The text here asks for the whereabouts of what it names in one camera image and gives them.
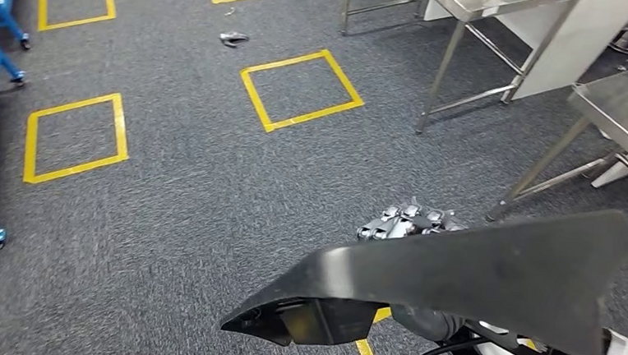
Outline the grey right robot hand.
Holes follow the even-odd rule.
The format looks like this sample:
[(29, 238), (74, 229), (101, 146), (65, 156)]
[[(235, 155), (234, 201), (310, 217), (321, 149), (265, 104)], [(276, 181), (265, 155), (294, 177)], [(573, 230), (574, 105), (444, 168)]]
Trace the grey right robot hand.
[(359, 240), (385, 240), (410, 235), (430, 235), (459, 231), (467, 226), (455, 217), (453, 210), (441, 210), (420, 205), (416, 197), (409, 203), (392, 205), (377, 219), (356, 230)]

